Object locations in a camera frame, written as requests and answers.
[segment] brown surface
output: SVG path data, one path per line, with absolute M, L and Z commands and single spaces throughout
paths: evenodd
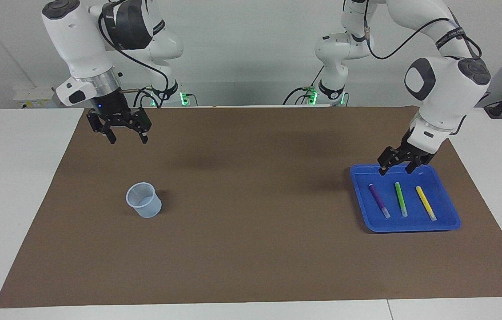
M 433 165 L 458 231 L 373 234 L 349 179 L 415 108 L 151 110 L 149 144 L 85 118 L 0 308 L 502 296 L 502 232 L 449 142 Z M 145 220 L 127 189 L 148 181 Z

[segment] translucent plastic cup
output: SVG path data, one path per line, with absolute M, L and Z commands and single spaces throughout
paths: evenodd
M 156 216 L 162 209 L 162 201 L 156 195 L 152 184 L 141 182 L 127 192 L 127 204 L 143 218 Z

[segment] blue tray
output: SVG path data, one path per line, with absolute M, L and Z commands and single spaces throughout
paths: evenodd
M 367 227 L 374 232 L 448 231 L 460 228 L 460 217 L 434 168 L 420 166 L 413 174 L 407 174 L 405 167 L 395 166 L 385 176 L 379 174 L 377 164 L 358 164 L 351 168 L 350 174 Z M 401 184 L 408 217 L 401 215 L 395 182 Z M 369 184 L 377 188 L 391 218 L 385 219 L 371 195 Z M 423 188 L 437 221 L 430 220 L 415 190 L 417 186 Z

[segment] pen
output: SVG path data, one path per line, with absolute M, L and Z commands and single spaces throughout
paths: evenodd
M 403 217 L 409 216 L 407 213 L 407 206 L 405 205 L 405 198 L 403 198 L 403 192 L 401 191 L 401 184 L 395 182 L 395 190 L 397 191 L 397 199 L 399 199 L 399 206 L 401 207 L 401 214 Z
M 425 206 L 425 209 L 427 210 L 427 213 L 429 214 L 430 220 L 436 221 L 436 216 L 434 215 L 434 212 L 432 211 L 432 208 L 430 207 L 430 204 L 427 200 L 427 197 L 425 196 L 423 189 L 421 187 L 417 187 L 417 193 L 419 194 L 419 198 L 421 198 L 421 201 L 423 202 L 423 205 Z
M 375 186 L 373 184 L 369 185 L 369 191 L 371 191 L 371 194 L 373 195 L 373 198 L 375 199 L 375 202 L 377 202 L 377 205 L 379 205 L 379 208 L 381 209 L 381 212 L 383 212 L 383 215 L 385 215 L 385 219 L 391 218 L 391 215 L 389 214 L 389 211 L 385 207 L 385 204 L 383 203 L 383 200 L 381 200 L 381 197 L 379 196 L 379 193 L 377 193 L 377 189 L 375 189 Z

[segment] white tabletop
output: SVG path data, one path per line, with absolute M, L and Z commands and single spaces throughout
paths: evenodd
M 0 110 L 0 290 L 82 111 Z M 502 229 L 502 120 L 475 109 L 450 140 Z M 502 298 L 1 309 L 3 318 L 496 320 Z

